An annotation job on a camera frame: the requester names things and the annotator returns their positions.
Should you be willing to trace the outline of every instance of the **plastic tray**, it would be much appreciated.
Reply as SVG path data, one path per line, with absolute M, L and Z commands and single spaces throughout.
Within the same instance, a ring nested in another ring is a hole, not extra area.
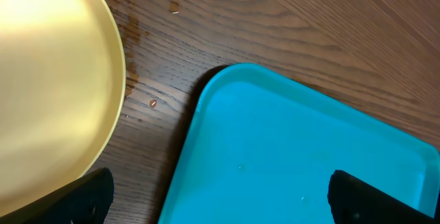
M 200 96 L 159 224 L 334 223 L 335 169 L 434 215 L 434 147 L 264 67 L 229 66 Z

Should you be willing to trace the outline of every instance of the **tray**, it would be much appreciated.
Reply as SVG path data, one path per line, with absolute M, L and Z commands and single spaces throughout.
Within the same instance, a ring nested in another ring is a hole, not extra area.
M 124 52 L 104 0 L 0 0 L 0 216 L 82 176 L 119 118 Z
M 434 147 L 264 67 L 233 65 L 200 96 L 159 224 L 334 223 L 335 169 L 435 213 Z

